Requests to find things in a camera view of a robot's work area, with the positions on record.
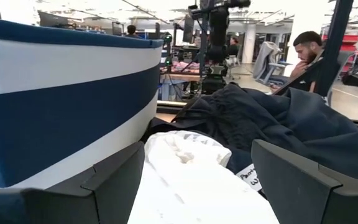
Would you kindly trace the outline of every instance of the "white label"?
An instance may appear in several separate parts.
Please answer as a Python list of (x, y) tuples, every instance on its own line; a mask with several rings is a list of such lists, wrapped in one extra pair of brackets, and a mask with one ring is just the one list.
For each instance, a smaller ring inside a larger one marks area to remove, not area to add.
[(238, 172), (236, 176), (240, 177), (243, 181), (249, 184), (252, 189), (256, 191), (260, 191), (262, 189), (254, 164), (251, 164), (242, 171)]

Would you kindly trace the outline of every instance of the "video camera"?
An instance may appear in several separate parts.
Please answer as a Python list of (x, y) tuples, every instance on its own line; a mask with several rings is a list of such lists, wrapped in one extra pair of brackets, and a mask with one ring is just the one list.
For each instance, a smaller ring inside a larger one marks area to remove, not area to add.
[(227, 57), (226, 33), (229, 27), (229, 8), (249, 7), (250, 4), (250, 0), (228, 0), (204, 9), (198, 9), (197, 5), (188, 7), (192, 19), (203, 18), (209, 21), (210, 35), (206, 57), (213, 64), (209, 67), (203, 80), (204, 94), (212, 94), (226, 84), (223, 77), (226, 76), (228, 70), (224, 61)]

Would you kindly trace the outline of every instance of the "man's hand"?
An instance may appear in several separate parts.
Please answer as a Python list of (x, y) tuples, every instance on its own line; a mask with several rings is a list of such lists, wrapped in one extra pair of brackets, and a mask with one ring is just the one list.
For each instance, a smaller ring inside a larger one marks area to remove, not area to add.
[(304, 61), (301, 61), (298, 63), (298, 65), (295, 66), (293, 71), (291, 72), (290, 77), (297, 77), (298, 75), (301, 75), (303, 72), (305, 72), (308, 64)]
[(278, 90), (280, 88), (279, 86), (274, 85), (274, 84), (270, 84), (268, 87), (270, 88), (270, 91), (272, 93), (274, 93), (276, 90)]

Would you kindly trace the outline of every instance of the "white stripe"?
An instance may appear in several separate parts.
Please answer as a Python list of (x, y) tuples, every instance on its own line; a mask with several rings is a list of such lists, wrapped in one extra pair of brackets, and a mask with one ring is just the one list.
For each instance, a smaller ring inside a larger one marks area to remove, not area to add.
[(347, 95), (349, 95), (349, 96), (353, 96), (353, 97), (358, 98), (358, 96), (353, 95), (352, 93), (348, 93), (348, 92), (345, 92), (345, 91), (342, 91), (342, 90), (338, 90), (338, 89), (336, 89), (336, 88), (333, 88), (333, 90), (338, 91), (338, 92), (341, 92), (341, 93), (344, 93), (344, 94), (347, 94)]
[(12, 188), (47, 189), (83, 172), (94, 164), (137, 142), (157, 110), (157, 94), (150, 103), (130, 120), (89, 146), (46, 168)]
[(161, 49), (0, 40), (0, 93), (71, 85), (141, 72), (159, 64)]

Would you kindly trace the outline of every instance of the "navy and white striped fabric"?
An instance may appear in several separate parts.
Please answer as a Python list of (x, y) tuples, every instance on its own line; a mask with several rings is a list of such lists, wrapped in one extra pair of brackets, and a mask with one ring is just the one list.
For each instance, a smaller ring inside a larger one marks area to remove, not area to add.
[(161, 67), (165, 67), (165, 60), (167, 59), (168, 57), (168, 52), (167, 50), (162, 50), (161, 51), (161, 61), (160, 61), (160, 66)]
[(46, 189), (138, 141), (162, 44), (0, 20), (0, 187)]

